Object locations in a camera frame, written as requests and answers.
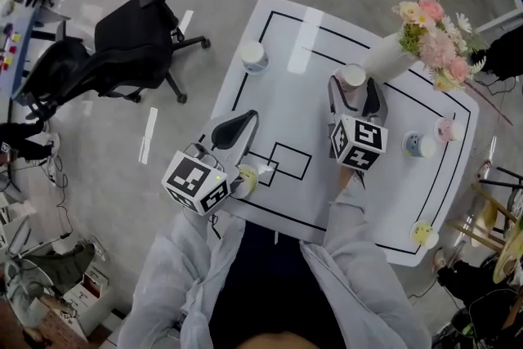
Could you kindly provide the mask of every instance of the hand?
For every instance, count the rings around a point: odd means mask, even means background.
[[[348,168],[347,166],[342,166],[342,170],[340,170],[340,177],[337,181],[337,192],[340,193],[346,186],[347,183],[349,183],[349,180],[352,178],[352,175],[354,174],[354,170],[351,168]]]

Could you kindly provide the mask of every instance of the black rectangle outline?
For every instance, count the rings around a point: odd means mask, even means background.
[[[277,141],[277,142],[275,142],[275,144],[273,145],[273,147],[272,147],[272,151],[271,151],[271,153],[270,153],[270,158],[269,158],[269,160],[270,160],[271,162],[274,162],[274,160],[272,159],[272,156],[274,156],[275,151],[276,151],[276,147],[277,147],[278,145],[281,145],[281,146],[284,147],[285,149],[292,150],[292,151],[294,151],[294,152],[296,152],[296,153],[303,154],[303,155],[305,155],[306,157],[309,158],[309,159],[307,160],[307,164],[305,165],[305,169],[303,169],[302,177],[297,177],[297,176],[291,175],[290,173],[284,172],[283,170],[276,169],[276,172],[281,173],[282,175],[285,175],[285,176],[288,176],[288,177],[293,177],[294,179],[298,179],[299,181],[303,181],[303,178],[305,177],[305,174],[307,173],[307,169],[309,168],[309,164],[311,163],[312,156],[311,156],[310,154],[308,154],[308,153],[304,153],[303,151],[296,150],[296,149],[294,149],[293,147],[289,147],[288,145],[285,145],[285,144],[279,143],[279,142]]]
[[[296,21],[298,21],[298,22],[303,22],[303,19],[297,18],[297,17],[295,17],[295,16],[286,15],[286,14],[284,14],[284,13],[277,12],[277,11],[271,11],[270,14],[269,14],[269,17],[267,18],[267,22],[266,22],[266,24],[265,24],[265,26],[264,26],[264,28],[263,28],[263,31],[261,32],[260,38],[258,39],[258,42],[261,43],[261,42],[263,41],[263,38],[265,37],[265,33],[266,33],[266,31],[267,31],[267,28],[269,27],[269,23],[271,22],[271,20],[272,20],[272,16],[273,16],[273,15],[280,15],[280,16],[287,17],[287,18],[289,18],[289,19],[291,19],[291,20],[296,20]],[[335,31],[332,31],[331,29],[327,29],[327,28],[325,28],[325,27],[323,27],[323,26],[319,26],[318,28],[319,28],[319,29],[322,29],[322,30],[324,30],[324,31],[326,31],[326,32],[329,32],[329,33],[331,33],[331,34],[333,34],[333,35],[337,35],[337,36],[340,37],[340,38],[344,38],[344,39],[346,39],[346,40],[348,40],[348,41],[351,41],[351,42],[353,42],[354,44],[357,44],[357,45],[360,45],[360,46],[362,46],[362,47],[364,47],[364,48],[370,49],[369,46],[364,45],[363,43],[360,43],[359,41],[356,41],[355,39],[349,38],[349,37],[347,37],[346,35],[343,35],[343,34],[337,33],[337,32],[335,32]],[[338,64],[342,64],[341,61],[339,61],[339,60],[337,60],[337,59],[335,59],[335,58],[332,58],[332,57],[326,56],[325,54],[322,54],[322,53],[318,53],[317,51],[312,51],[312,52],[314,52],[315,54],[317,54],[317,55],[319,55],[319,56],[323,56],[323,57],[328,58],[328,59],[330,59],[330,60],[332,60],[332,61],[335,61],[335,62],[337,62]],[[426,78],[424,78],[424,77],[421,76],[420,74],[417,74],[416,72],[412,71],[411,69],[409,69],[409,72],[412,73],[412,74],[414,74],[415,76],[418,76],[420,79],[424,80],[425,82],[429,83],[430,85],[433,85],[433,83],[432,83],[430,80],[427,80]],[[235,103],[233,104],[233,107],[232,107],[232,110],[233,110],[233,111],[236,109],[236,106],[238,105],[239,98],[240,98],[240,96],[241,96],[241,94],[242,94],[242,91],[243,91],[243,89],[244,89],[245,82],[247,81],[247,77],[248,77],[248,74],[246,73],[246,74],[244,75],[244,79],[243,79],[243,81],[242,81],[242,83],[241,83],[241,85],[240,85],[240,87],[239,87],[238,93],[236,94]],[[456,166],[455,166],[455,168],[454,168],[454,172],[453,172],[453,174],[452,174],[452,177],[450,178],[449,186],[447,187],[447,191],[445,192],[445,196],[444,196],[443,199],[441,200],[440,207],[438,208],[438,211],[436,212],[436,215],[434,216],[434,219],[432,220],[431,226],[432,226],[432,225],[434,224],[434,222],[436,221],[436,219],[437,219],[437,217],[438,217],[438,215],[439,215],[439,213],[440,213],[441,207],[443,206],[443,203],[445,202],[445,199],[446,199],[446,197],[447,197],[447,193],[449,192],[450,185],[452,185],[452,181],[454,180],[454,175],[456,174],[456,170],[458,169],[458,164],[459,164],[459,160],[461,159],[461,154],[462,154],[462,152],[463,152],[463,147],[464,147],[464,145],[465,145],[465,140],[467,139],[467,134],[468,134],[468,125],[469,125],[469,123],[470,123],[471,114],[472,114],[472,112],[471,112],[471,111],[470,111],[470,110],[469,110],[465,105],[463,105],[461,102],[459,102],[458,100],[456,100],[455,98],[453,98],[453,97],[452,97],[451,95],[449,95],[447,92],[442,92],[442,93],[443,93],[444,95],[446,95],[448,98],[450,98],[452,101],[456,102],[456,103],[457,103],[458,105],[460,105],[462,108],[464,108],[464,109],[468,112],[468,119],[467,119],[467,126],[466,126],[466,128],[465,128],[465,136],[463,137],[463,140],[462,140],[461,150],[459,151],[459,156],[458,156],[458,159],[457,159]],[[306,226],[310,226],[310,227],[312,227],[312,228],[316,228],[317,230],[326,231],[326,229],[324,229],[324,228],[322,228],[322,227],[314,226],[314,225],[312,225],[312,224],[309,224],[309,223],[307,223],[307,222],[304,222],[304,221],[298,220],[298,219],[296,219],[296,218],[292,218],[292,217],[286,216],[286,215],[284,215],[284,214],[278,213],[278,212],[276,212],[276,211],[273,211],[273,210],[270,210],[270,209],[268,209],[268,208],[262,207],[261,205],[258,205],[258,204],[255,204],[255,203],[252,203],[252,202],[246,201],[246,200],[244,200],[244,199],[238,199],[238,200],[241,201],[241,202],[243,202],[244,204],[248,204],[248,205],[251,205],[251,206],[253,206],[253,207],[255,207],[255,208],[259,208],[259,209],[262,209],[262,210],[267,211],[267,212],[269,212],[269,213],[273,213],[273,214],[275,214],[275,215],[277,215],[277,216],[280,216],[280,217],[283,217],[283,218],[287,218],[287,219],[289,219],[289,220],[291,220],[291,221],[295,221],[295,222],[298,222],[298,223],[300,223],[300,224],[303,224],[303,225],[306,225]],[[403,249],[400,249],[400,248],[392,248],[392,247],[388,247],[388,246],[385,246],[385,245],[383,245],[383,244],[376,244],[376,245],[377,245],[378,247],[380,247],[380,248],[388,248],[388,249],[390,249],[390,250],[395,250],[395,251],[397,251],[397,252],[408,253],[408,254],[413,254],[413,255],[417,254],[418,251],[419,251],[419,249],[421,248],[421,246],[420,246],[420,247],[418,247],[418,249],[416,250],[416,252],[410,252],[410,251],[408,251],[408,250],[403,250]]]
[[[267,161],[267,166],[269,166],[271,163],[276,163],[276,166],[274,167],[274,171],[272,172],[272,176],[270,177],[269,183],[268,184],[267,183],[263,183],[262,181],[258,182],[260,185],[264,185],[264,186],[267,186],[268,188],[270,188],[270,185],[272,185],[272,180],[275,178],[275,174],[278,171],[279,162],[276,162],[275,160],[272,160],[272,159],[268,159],[267,157],[264,157],[264,156],[262,156],[260,154],[253,153],[252,151],[249,151],[248,154],[252,154],[253,156],[258,157],[259,159],[266,160]]]

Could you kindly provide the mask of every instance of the white vase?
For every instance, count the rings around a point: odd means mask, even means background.
[[[414,54],[403,51],[400,33],[396,32],[373,46],[361,67],[367,76],[384,83],[407,71],[418,60]]]

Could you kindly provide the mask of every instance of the small cup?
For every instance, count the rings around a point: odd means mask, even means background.
[[[436,142],[429,136],[407,132],[403,138],[403,151],[409,157],[430,158],[436,152]]]
[[[439,118],[434,125],[434,134],[444,143],[461,141],[465,137],[465,127],[453,119]]]
[[[340,67],[334,72],[334,76],[342,85],[342,90],[345,93],[350,93],[360,87],[367,74],[359,65],[348,64]]]
[[[261,43],[247,41],[240,47],[240,57],[244,69],[249,74],[262,74],[269,68],[269,56]]]
[[[410,238],[425,248],[433,248],[438,244],[440,235],[434,231],[428,221],[420,220],[412,226]]]

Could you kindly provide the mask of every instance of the person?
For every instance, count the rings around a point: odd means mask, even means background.
[[[51,134],[50,141],[46,145],[40,145],[29,137],[42,132],[44,123],[3,123],[0,124],[0,165],[9,163],[18,158],[26,160],[44,160],[56,155],[60,146],[58,134]]]
[[[489,339],[496,347],[507,347],[504,345],[509,341],[515,343],[523,326],[523,316],[518,316],[512,326],[505,327],[517,293],[508,284],[509,278],[499,284],[493,281],[497,258],[490,257],[480,267],[469,265],[460,255],[454,260],[447,263],[445,251],[440,248],[434,255],[433,265],[439,284],[465,306],[465,316],[461,316],[460,322],[465,326],[473,324],[476,337]]]
[[[45,293],[46,287],[52,285],[63,295],[82,280],[94,255],[93,244],[77,244],[64,254],[28,255],[21,260],[7,257],[0,289],[24,328],[24,339],[31,347],[49,346],[38,330],[49,309],[63,311],[71,317],[77,315],[71,306]]]
[[[408,348],[426,327],[371,242],[364,186],[341,170],[323,246],[231,217],[212,251],[188,209],[145,260],[118,348]]]

